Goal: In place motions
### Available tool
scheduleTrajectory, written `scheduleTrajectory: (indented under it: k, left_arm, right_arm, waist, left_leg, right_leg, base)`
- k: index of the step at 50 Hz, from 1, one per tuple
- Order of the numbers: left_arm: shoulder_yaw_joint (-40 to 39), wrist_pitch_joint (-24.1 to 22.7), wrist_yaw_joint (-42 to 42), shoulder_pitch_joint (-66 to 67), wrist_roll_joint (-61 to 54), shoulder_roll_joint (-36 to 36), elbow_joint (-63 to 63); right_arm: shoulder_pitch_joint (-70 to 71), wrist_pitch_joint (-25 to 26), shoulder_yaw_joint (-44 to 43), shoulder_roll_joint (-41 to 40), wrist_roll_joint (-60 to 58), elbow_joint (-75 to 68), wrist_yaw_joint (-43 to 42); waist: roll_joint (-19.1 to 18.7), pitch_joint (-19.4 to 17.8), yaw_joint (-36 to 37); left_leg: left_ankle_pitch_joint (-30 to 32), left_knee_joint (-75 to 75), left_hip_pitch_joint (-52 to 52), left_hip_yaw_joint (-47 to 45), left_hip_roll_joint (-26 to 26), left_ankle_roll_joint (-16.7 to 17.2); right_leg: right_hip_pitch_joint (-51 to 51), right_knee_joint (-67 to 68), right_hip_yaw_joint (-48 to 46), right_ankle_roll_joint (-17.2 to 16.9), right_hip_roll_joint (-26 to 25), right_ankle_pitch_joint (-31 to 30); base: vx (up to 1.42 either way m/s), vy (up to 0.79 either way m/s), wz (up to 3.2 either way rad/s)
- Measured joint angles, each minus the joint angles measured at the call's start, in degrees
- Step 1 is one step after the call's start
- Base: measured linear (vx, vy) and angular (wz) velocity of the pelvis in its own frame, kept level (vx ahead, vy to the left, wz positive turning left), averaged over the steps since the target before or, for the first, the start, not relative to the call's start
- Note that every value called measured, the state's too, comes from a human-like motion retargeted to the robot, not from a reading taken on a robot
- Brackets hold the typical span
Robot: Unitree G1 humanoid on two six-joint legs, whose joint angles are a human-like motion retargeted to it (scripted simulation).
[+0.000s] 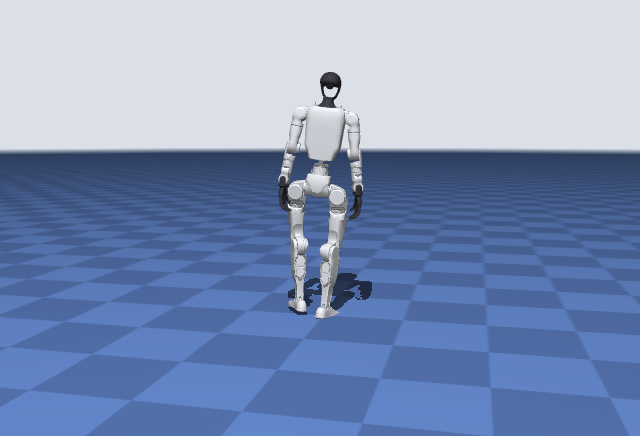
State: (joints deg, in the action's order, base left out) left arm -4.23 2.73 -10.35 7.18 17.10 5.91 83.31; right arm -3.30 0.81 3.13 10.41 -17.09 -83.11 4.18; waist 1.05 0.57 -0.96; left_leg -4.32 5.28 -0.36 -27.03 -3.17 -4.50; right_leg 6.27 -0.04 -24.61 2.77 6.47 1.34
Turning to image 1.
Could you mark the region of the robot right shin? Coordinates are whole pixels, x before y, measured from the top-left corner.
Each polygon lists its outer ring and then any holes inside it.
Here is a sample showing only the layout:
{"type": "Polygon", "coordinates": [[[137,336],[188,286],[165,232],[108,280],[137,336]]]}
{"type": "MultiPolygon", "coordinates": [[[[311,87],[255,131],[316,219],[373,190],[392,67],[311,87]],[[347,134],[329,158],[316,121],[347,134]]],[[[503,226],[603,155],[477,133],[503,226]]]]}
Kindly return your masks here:
{"type": "Polygon", "coordinates": [[[325,309],[330,309],[333,286],[337,280],[339,260],[339,249],[337,246],[332,246],[329,251],[329,261],[321,261],[320,263],[321,307],[325,305],[325,309]]]}

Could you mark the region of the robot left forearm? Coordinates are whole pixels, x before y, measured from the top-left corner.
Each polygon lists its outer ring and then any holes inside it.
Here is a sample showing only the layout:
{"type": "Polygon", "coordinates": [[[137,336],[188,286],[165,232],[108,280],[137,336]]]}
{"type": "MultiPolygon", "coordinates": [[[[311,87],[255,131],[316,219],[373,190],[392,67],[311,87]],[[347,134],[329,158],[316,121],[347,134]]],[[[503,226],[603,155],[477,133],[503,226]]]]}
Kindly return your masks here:
{"type": "Polygon", "coordinates": [[[293,156],[293,154],[287,153],[288,143],[289,141],[286,144],[286,148],[283,156],[284,160],[281,168],[281,174],[278,178],[278,181],[279,181],[280,177],[284,176],[286,178],[286,185],[289,184],[290,182],[290,176],[291,176],[293,164],[296,158],[296,156],[293,156]]]}

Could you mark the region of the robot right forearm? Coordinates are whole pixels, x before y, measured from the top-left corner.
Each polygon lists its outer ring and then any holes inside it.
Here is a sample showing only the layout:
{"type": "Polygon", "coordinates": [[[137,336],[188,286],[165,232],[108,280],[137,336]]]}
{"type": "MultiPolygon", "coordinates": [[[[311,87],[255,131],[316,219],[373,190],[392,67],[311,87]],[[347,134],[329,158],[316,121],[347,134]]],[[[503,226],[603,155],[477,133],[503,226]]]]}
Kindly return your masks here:
{"type": "Polygon", "coordinates": [[[362,191],[364,189],[362,184],[362,152],[359,148],[359,161],[353,161],[350,163],[351,167],[351,180],[352,180],[352,190],[355,192],[355,188],[357,185],[362,186],[362,191]]]}

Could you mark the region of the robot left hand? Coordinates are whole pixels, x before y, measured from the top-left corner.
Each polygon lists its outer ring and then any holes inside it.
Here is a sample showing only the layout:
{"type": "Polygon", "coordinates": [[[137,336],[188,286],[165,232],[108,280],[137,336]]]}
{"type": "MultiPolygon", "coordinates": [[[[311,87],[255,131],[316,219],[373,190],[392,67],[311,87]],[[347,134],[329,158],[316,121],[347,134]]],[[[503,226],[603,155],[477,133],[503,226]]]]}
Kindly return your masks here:
{"type": "Polygon", "coordinates": [[[291,203],[290,200],[287,197],[287,189],[286,189],[287,187],[289,187],[289,184],[286,185],[286,178],[284,176],[280,177],[278,186],[280,187],[280,190],[279,190],[279,205],[283,210],[290,211],[291,209],[288,208],[287,204],[286,204],[286,201],[288,203],[291,203]]]}

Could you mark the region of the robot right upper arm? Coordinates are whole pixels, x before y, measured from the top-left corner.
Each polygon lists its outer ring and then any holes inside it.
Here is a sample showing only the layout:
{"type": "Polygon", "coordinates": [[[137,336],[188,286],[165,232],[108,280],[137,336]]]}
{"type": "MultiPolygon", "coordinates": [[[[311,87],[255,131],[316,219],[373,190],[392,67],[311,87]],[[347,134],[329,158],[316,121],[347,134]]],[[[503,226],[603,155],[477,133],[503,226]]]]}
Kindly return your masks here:
{"type": "Polygon", "coordinates": [[[350,148],[347,149],[349,160],[359,160],[359,144],[360,144],[360,120],[359,117],[352,112],[344,111],[345,124],[349,127],[348,139],[350,148]]]}

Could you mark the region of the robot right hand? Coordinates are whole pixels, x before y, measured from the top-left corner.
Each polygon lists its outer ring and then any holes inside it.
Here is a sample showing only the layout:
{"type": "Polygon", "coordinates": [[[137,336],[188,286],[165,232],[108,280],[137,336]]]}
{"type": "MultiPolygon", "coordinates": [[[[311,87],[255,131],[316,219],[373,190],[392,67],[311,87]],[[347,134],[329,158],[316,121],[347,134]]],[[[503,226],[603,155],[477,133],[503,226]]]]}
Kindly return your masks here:
{"type": "Polygon", "coordinates": [[[361,195],[363,195],[362,193],[362,186],[361,185],[357,185],[355,188],[355,192],[353,191],[353,195],[355,195],[355,203],[354,205],[351,207],[351,211],[355,208],[354,213],[349,216],[349,219],[355,219],[356,217],[359,216],[360,214],[360,208],[362,205],[362,198],[361,195]]]}

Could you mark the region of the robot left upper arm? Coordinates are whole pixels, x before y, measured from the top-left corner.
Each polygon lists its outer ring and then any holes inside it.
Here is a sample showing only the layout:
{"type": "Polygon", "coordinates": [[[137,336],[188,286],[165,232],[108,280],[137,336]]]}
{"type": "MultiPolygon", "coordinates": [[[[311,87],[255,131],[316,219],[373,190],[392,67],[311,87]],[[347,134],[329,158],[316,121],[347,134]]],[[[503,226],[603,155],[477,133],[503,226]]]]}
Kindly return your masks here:
{"type": "Polygon", "coordinates": [[[293,112],[293,118],[290,127],[290,140],[287,152],[297,154],[300,150],[301,143],[299,138],[303,129],[302,122],[306,120],[306,114],[309,107],[297,107],[293,112]]]}

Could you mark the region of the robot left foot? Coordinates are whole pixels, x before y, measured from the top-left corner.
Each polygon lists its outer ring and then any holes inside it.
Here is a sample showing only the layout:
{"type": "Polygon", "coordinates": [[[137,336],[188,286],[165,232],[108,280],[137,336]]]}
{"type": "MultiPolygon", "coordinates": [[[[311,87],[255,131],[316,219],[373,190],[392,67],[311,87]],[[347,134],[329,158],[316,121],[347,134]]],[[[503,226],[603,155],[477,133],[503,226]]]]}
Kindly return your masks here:
{"type": "Polygon", "coordinates": [[[295,301],[295,298],[293,300],[290,300],[288,302],[288,305],[290,307],[293,307],[296,311],[300,311],[300,312],[307,311],[306,302],[304,300],[301,300],[301,297],[299,298],[299,301],[295,301]]]}

